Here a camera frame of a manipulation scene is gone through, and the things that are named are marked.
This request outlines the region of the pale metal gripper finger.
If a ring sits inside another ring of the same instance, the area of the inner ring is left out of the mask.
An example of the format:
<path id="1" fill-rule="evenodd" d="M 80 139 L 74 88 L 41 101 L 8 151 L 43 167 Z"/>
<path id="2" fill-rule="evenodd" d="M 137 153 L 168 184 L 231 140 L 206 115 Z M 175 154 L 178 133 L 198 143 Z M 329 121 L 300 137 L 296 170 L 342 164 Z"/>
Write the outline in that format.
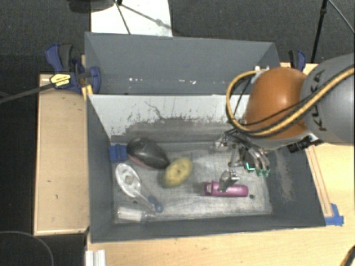
<path id="1" fill-rule="evenodd" d="M 232 149 L 231 157 L 227 165 L 228 167 L 237 167 L 241 165 L 240 153 L 238 148 Z"/>
<path id="2" fill-rule="evenodd" d="M 226 192 L 226 190 L 231 187 L 234 183 L 239 180 L 239 176 L 236 173 L 236 170 L 225 170 L 219 179 L 219 191 Z"/>

